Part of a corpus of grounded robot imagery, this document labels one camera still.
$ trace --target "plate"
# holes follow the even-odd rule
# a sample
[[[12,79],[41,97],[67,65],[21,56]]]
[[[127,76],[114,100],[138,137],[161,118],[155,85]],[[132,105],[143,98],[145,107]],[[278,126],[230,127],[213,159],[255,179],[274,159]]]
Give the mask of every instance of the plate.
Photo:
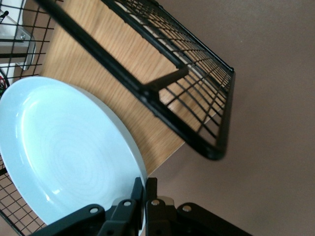
[[[89,204],[108,210],[147,173],[124,124],[83,89],[21,79],[0,100],[0,153],[16,188],[46,223]]]

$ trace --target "brown floor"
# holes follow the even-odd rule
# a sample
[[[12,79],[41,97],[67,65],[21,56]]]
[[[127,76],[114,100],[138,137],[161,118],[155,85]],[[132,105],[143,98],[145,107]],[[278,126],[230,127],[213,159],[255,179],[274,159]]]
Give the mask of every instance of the brown floor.
[[[159,2],[237,73],[226,157],[183,146],[153,173],[159,193],[255,236],[314,235],[315,1]]]

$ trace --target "black metal rack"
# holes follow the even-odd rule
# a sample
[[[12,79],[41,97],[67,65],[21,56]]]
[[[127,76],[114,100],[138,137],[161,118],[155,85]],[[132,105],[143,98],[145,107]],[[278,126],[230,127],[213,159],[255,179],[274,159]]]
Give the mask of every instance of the black metal rack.
[[[31,0],[27,2],[32,2],[32,7],[24,5],[24,0],[16,7],[0,0],[1,10],[9,7],[20,12],[16,22],[8,21],[11,10],[8,14],[6,10],[0,12],[0,29],[15,27],[14,34],[0,36],[0,46],[6,50],[0,51],[0,65],[6,64],[0,68],[0,95],[15,80],[40,73],[55,20],[192,148],[212,160],[224,156],[234,69],[161,5],[154,0],[101,0],[178,69],[143,84],[61,9],[63,0],[35,1],[42,8]],[[22,12],[31,12],[33,22],[23,19],[24,23],[20,23]],[[45,226],[18,194],[1,158],[0,214],[19,235],[28,235]]]

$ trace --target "white plate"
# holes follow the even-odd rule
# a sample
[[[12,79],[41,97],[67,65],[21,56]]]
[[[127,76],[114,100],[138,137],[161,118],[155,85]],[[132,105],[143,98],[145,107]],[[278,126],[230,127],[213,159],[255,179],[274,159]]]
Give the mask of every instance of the white plate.
[[[119,118],[90,93],[44,77],[22,79],[0,100],[0,152],[13,183],[46,223],[88,205],[105,210],[147,179]]]

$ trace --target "white object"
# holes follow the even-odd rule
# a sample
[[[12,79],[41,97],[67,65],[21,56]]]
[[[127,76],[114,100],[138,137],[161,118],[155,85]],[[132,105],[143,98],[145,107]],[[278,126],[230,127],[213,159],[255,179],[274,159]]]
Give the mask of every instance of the white object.
[[[0,100],[0,152],[13,183],[46,223],[88,205],[108,210],[147,173],[119,118],[88,92],[29,77]]]

